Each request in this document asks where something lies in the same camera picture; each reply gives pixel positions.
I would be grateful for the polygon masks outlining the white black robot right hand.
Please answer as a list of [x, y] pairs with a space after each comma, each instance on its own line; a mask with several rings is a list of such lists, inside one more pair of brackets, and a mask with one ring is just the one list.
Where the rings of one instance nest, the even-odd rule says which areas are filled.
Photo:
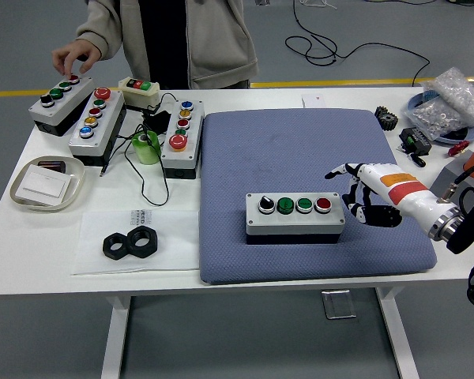
[[350, 174], [349, 193], [341, 196], [349, 212], [374, 227], [396, 227], [404, 216], [414, 218], [426, 235], [440, 239], [440, 229], [460, 211], [438, 199], [416, 177], [391, 163], [344, 163], [326, 179]]

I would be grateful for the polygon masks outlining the person's right hand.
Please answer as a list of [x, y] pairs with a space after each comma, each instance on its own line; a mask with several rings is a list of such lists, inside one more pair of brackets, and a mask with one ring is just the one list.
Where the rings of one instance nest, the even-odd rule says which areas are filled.
[[76, 39], [51, 52], [55, 70], [67, 78], [73, 74], [73, 64], [81, 58], [80, 74], [86, 74], [101, 58], [100, 50], [85, 39]]

